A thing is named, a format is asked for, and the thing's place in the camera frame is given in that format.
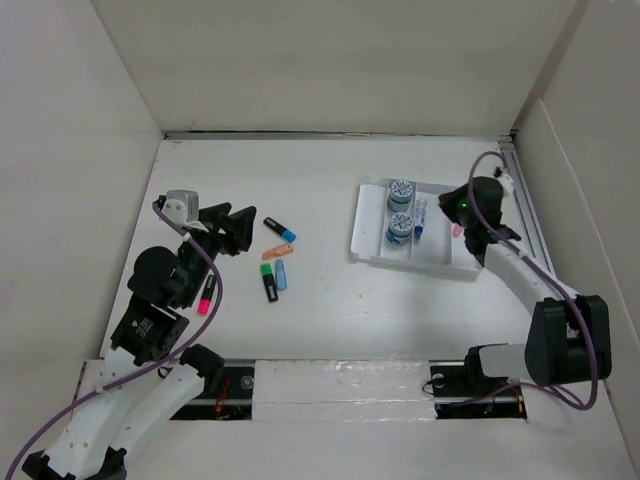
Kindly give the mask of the blue spray pen bottle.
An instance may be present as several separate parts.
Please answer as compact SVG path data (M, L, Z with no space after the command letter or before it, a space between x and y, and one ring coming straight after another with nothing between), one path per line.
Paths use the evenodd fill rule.
M426 225L428 202L425 199L417 199L414 206L414 239L419 241Z

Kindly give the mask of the large blue cleaning gel jar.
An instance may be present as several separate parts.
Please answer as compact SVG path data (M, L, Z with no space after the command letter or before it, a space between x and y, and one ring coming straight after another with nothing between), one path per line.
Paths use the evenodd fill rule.
M388 185L387 208L391 212L407 212L415 196L414 184L407 180L391 180Z

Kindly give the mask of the small blue cleaning gel jar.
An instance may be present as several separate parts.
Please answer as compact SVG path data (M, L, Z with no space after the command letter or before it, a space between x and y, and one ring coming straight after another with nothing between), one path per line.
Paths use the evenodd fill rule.
M395 212L391 215L386 238L395 246L402 246L409 242L413 236L414 220L407 212Z

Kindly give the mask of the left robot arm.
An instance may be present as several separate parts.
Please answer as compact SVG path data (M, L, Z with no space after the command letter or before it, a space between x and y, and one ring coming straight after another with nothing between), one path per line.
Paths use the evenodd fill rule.
M182 244L176 251L154 246L139 254L127 284L128 307L93 389L44 425L49 430L69 416L59 438L41 451L23 447L13 469L31 479L124 479L152 435L189 401L222 387L223 358L197 341L213 319L182 341L189 320L181 312L208 275L215 277L215 300L222 300L214 260L249 250L257 210L233 212L222 203L180 214L181 205L174 192L153 202L154 213Z

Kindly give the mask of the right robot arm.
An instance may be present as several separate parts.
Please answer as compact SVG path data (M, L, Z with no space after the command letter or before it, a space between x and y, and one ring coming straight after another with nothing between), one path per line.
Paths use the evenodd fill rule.
M522 345L485 345L479 360L462 369L462 381L483 394L499 379L491 362L515 357L523 372L540 387L589 381L594 387L612 371L609 308L599 295L582 295L565 285L525 248L521 236L502 223L503 184L492 177L471 182L438 197L438 206L463 228L469 253L497 276L531 315Z

